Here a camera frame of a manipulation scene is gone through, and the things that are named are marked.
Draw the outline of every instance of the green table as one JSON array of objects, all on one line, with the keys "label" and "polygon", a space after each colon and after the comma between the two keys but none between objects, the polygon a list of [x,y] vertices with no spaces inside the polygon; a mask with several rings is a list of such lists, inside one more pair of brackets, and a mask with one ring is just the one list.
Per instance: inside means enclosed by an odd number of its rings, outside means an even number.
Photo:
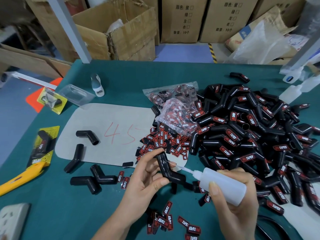
[{"label": "green table", "polygon": [[[251,79],[248,84],[253,90],[268,88],[272,94],[280,94],[288,85],[281,80],[280,66],[274,65],[234,65],[234,64],[201,64],[201,63],[166,63],[166,62],[131,62],[93,60],[90,64],[82,64],[77,60],[67,76],[57,88],[57,92],[66,84],[74,84],[92,92],[90,75],[99,74],[106,95],[95,98],[93,103],[109,103],[125,106],[150,108],[151,102],[143,95],[142,89],[155,88],[165,85],[197,81],[199,88],[208,84],[238,83],[228,77],[230,72],[241,72]],[[317,108],[319,88],[299,97],[296,103],[308,102],[311,107],[301,113],[303,122],[320,126],[317,118],[320,110]],[[57,115],[44,108],[27,129],[18,145],[10,154],[0,169],[0,184],[14,178],[25,170],[30,156],[35,136],[39,128],[60,126],[60,133],[77,106],[68,103],[62,114]],[[84,163],[74,173],[66,174],[63,168],[68,160],[53,155],[50,167],[38,178],[18,189],[0,197],[0,209],[6,205],[21,202],[31,203],[31,210],[22,234],[26,239],[90,239],[103,222],[118,206],[124,191],[120,185],[102,185],[102,192],[91,195],[86,186],[71,186],[73,176],[91,175],[92,163]],[[197,156],[190,156],[187,167],[202,170],[204,167]],[[101,165],[106,175],[118,175],[121,167]],[[125,169],[125,176],[130,176],[132,168]],[[187,175],[189,182],[194,181]],[[151,207],[162,210],[168,200],[173,202],[174,230],[163,232],[158,230],[156,235],[146,234],[146,217],[138,220],[129,232],[128,239],[184,239],[185,228],[178,224],[178,216],[182,216],[191,224],[202,229],[201,239],[223,239],[217,214],[213,204],[203,207],[198,205],[201,194],[184,190],[178,186],[176,195],[169,193],[170,187],[163,188]],[[296,230],[288,224],[284,217],[270,213],[266,209],[261,214],[277,220],[289,233],[291,239],[301,239]],[[273,229],[265,226],[268,232]]]}]

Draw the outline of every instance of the hand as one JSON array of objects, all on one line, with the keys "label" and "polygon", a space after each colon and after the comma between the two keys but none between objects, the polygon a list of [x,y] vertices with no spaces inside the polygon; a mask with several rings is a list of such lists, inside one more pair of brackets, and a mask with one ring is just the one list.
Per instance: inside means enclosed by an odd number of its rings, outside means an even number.
[{"label": "hand", "polygon": [[[164,152],[159,148],[145,154],[138,162],[129,184],[125,190],[122,201],[116,211],[122,212],[128,225],[132,225],[146,211],[152,197],[159,189],[169,183],[169,180],[162,176],[158,161],[154,157]],[[170,166],[175,167],[176,163],[171,162]]]},{"label": "hand", "polygon": [[222,234],[226,240],[254,240],[259,204],[252,175],[242,168],[230,171],[218,170],[217,172],[238,180],[247,186],[242,202],[236,207],[226,202],[221,189],[216,183],[209,183],[209,193],[218,214]]}]

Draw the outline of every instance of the blue floor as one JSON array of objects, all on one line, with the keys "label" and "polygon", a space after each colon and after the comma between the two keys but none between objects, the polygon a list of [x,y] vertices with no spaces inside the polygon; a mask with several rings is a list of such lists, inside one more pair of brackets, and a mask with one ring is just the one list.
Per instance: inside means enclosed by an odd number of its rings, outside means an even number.
[{"label": "blue floor", "polygon": [[[156,46],[155,53],[154,61],[213,63],[207,44],[160,44]],[[55,54],[57,59],[61,59],[57,50]],[[18,72],[46,82],[52,80],[21,69]],[[0,167],[37,116],[37,112],[25,99],[39,88],[16,78],[10,78],[0,88]]]}]

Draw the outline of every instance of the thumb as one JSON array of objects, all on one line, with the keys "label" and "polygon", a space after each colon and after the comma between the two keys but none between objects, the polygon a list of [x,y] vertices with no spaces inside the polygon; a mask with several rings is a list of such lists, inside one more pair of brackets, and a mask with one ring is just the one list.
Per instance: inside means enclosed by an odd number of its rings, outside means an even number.
[{"label": "thumb", "polygon": [[212,202],[216,208],[219,222],[230,222],[232,213],[229,210],[226,199],[220,189],[220,187],[215,182],[209,183],[209,193],[212,199]]},{"label": "thumb", "polygon": [[166,177],[160,177],[156,180],[154,180],[151,184],[149,184],[145,191],[146,193],[152,198],[155,193],[158,192],[159,189],[161,189],[163,186],[167,185],[169,183],[169,179]]}]

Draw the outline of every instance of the white power socket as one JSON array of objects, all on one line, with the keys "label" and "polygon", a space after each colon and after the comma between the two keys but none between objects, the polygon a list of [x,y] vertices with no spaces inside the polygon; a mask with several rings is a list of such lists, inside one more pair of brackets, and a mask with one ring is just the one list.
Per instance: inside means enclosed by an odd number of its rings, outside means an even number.
[{"label": "white power socket", "polygon": [[0,211],[0,240],[18,240],[26,220],[30,204],[8,205]]}]

